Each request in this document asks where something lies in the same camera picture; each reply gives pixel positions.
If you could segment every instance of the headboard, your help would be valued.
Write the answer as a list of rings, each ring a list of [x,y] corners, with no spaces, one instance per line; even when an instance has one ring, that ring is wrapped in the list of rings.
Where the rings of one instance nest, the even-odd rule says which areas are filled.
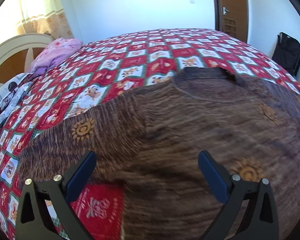
[[[27,33],[0,44],[0,87],[23,73],[52,41],[54,38],[46,34]]]

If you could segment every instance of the sweater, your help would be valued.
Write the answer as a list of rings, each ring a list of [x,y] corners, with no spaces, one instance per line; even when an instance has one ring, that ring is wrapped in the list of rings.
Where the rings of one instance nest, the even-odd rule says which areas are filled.
[[[263,79],[188,67],[128,91],[30,141],[20,185],[63,174],[87,150],[98,155],[90,183],[124,183],[126,240],[200,238],[222,207],[198,168],[202,150],[230,174],[270,180],[280,239],[300,218],[300,95]]]

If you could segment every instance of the red fabric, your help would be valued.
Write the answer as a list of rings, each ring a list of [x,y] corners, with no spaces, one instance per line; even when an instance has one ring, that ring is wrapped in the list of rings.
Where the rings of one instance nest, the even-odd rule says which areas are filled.
[[[35,79],[28,96],[0,131],[0,227],[8,238],[14,238],[21,193],[15,173],[18,155],[29,140],[65,118],[131,88],[163,82],[188,66],[221,67],[266,79],[300,94],[300,84],[266,55],[218,31],[160,29],[89,43]],[[71,207],[95,239],[118,240],[122,201],[122,186],[90,185]],[[56,215],[52,217],[65,237]]]

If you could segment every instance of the wooden door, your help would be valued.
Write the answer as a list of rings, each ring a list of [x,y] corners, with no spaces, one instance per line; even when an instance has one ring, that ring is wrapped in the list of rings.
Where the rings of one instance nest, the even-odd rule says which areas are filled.
[[[218,0],[219,30],[247,42],[247,0]]]

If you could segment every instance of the purple cloth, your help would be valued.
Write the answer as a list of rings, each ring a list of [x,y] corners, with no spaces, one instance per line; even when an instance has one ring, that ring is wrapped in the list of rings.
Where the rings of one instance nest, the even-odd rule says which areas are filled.
[[[64,39],[59,38],[50,43],[39,56],[31,63],[30,70],[27,72],[36,72],[42,75],[49,69],[59,65],[74,53],[76,53],[82,46],[82,41],[78,39]]]

